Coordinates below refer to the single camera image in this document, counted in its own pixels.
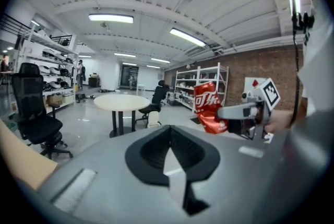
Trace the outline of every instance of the coca-cola can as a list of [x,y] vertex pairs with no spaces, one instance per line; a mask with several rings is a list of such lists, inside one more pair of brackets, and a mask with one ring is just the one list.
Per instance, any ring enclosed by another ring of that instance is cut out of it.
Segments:
[[194,87],[197,117],[206,132],[218,134],[227,131],[228,121],[218,119],[216,112],[222,107],[216,86],[212,81]]

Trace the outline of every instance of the ceiling light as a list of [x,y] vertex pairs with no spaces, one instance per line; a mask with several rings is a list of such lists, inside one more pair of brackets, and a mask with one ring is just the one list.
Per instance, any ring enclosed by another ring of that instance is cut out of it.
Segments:
[[89,19],[91,21],[119,21],[133,23],[133,16],[128,15],[118,15],[118,14],[90,14]]
[[193,44],[199,45],[199,46],[205,46],[205,43],[203,41],[200,41],[197,38],[194,38],[193,36],[191,36],[190,34],[186,34],[184,32],[181,32],[175,28],[172,28],[172,30],[170,31],[171,34],[174,34],[180,38],[183,38],[185,40],[188,40],[190,42],[192,42]]
[[123,54],[123,53],[114,53],[117,56],[126,56],[126,57],[135,57],[135,55],[130,55],[130,54]]
[[146,65],[147,67],[151,67],[151,68],[157,68],[160,69],[160,67],[156,67],[156,66],[151,66],[151,65]]
[[151,60],[158,61],[158,62],[163,62],[163,63],[170,63],[170,61],[164,61],[164,60],[160,60],[160,59],[156,59],[156,58],[151,58]]
[[37,22],[35,22],[34,20],[31,20],[31,22],[34,24],[34,25],[37,25],[37,26],[40,26]]
[[[290,12],[291,12],[291,16],[292,16],[292,1],[293,0],[289,0],[290,1]],[[297,13],[301,13],[301,0],[294,0],[296,3],[296,12]]]

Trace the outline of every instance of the person's hand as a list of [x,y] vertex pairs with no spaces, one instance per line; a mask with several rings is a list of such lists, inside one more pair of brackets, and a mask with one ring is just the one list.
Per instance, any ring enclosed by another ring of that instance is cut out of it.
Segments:
[[292,115],[292,111],[273,110],[269,124],[265,126],[265,131],[267,133],[276,133],[282,129],[289,128]]

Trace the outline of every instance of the black cable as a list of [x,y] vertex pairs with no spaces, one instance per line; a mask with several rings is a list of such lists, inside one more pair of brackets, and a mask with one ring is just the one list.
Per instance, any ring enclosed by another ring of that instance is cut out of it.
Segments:
[[293,115],[291,118],[290,126],[293,124],[293,122],[296,120],[297,111],[298,111],[298,104],[299,104],[299,86],[300,81],[298,78],[298,71],[299,71],[299,53],[298,53],[298,47],[296,43],[296,31],[293,31],[293,44],[295,48],[295,59],[296,59],[296,94],[294,98],[294,109],[293,109]]

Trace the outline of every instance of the red brick wall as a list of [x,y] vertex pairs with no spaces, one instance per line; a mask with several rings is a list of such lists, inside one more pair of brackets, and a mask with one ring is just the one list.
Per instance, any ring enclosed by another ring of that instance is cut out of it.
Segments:
[[[296,66],[294,46],[281,46],[263,50],[248,51],[232,55],[221,56],[206,61],[197,62],[191,69],[197,66],[202,68],[216,66],[220,62],[222,66],[228,66],[229,81],[225,105],[239,104],[244,90],[245,77],[271,77],[281,95],[281,101],[276,109],[292,110],[295,98]],[[299,50],[299,64],[303,64],[303,51]],[[185,71],[185,66],[166,71],[164,79],[166,84],[171,84],[176,71]]]

